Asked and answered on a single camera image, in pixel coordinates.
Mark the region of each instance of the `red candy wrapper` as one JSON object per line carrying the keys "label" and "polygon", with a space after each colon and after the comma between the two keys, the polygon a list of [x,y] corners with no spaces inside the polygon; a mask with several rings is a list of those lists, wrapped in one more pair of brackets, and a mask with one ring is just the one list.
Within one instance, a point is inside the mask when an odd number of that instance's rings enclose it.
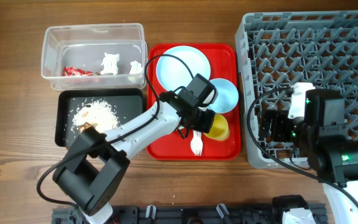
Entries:
{"label": "red candy wrapper", "polygon": [[62,76],[64,77],[81,77],[81,76],[93,76],[100,75],[98,72],[85,71],[75,67],[65,66]]}

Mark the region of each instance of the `wooden table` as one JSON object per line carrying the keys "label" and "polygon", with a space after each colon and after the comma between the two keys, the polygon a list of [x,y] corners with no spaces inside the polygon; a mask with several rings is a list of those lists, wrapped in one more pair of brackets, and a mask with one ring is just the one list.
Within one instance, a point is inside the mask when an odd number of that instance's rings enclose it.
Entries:
{"label": "wooden table", "polygon": [[[48,27],[139,22],[149,48],[164,42],[222,42],[234,48],[234,34],[247,12],[358,9],[358,1],[340,0],[31,2],[0,0],[0,223],[50,223],[57,207],[35,191],[41,173],[66,153],[53,141],[59,92],[40,76]],[[68,200],[50,177],[42,188],[50,197]],[[327,203],[314,180],[289,170],[253,169],[245,146],[227,162],[162,162],[144,151],[132,161],[111,203],[237,204],[287,194]]]}

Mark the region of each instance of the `white fork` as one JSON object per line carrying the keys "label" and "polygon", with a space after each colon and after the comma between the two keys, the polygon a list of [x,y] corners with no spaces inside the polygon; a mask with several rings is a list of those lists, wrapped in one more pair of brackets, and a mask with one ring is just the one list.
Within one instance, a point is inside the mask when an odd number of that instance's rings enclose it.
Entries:
{"label": "white fork", "polygon": [[201,140],[201,132],[193,130],[193,139],[190,142],[191,150],[195,156],[200,156],[203,152],[203,140]]}

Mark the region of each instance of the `gray dish rack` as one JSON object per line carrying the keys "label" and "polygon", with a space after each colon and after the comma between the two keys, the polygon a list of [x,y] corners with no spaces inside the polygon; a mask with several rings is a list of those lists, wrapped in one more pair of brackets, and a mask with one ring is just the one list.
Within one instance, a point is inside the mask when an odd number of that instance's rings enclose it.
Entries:
{"label": "gray dish rack", "polygon": [[[316,88],[339,90],[345,97],[349,139],[358,140],[358,11],[248,13],[236,32],[236,53],[245,126],[255,96],[312,82]],[[257,102],[250,121],[257,139],[262,110],[288,110],[290,100],[275,93]],[[262,155],[249,134],[245,131],[251,166],[280,168]],[[287,164],[291,157],[296,165],[308,167],[307,159],[290,142],[263,139],[259,143]]]}

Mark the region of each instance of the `transparent container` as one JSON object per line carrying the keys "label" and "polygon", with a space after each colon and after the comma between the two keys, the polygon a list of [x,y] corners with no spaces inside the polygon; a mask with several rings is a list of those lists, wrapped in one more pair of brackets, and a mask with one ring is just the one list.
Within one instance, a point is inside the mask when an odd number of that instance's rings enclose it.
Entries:
{"label": "transparent container", "polygon": [[[103,70],[104,53],[119,54],[117,75],[63,77],[65,66]],[[143,88],[143,71],[129,74],[131,62],[144,67],[147,46],[141,24],[96,24],[49,27],[42,47],[41,76],[54,90]]]}

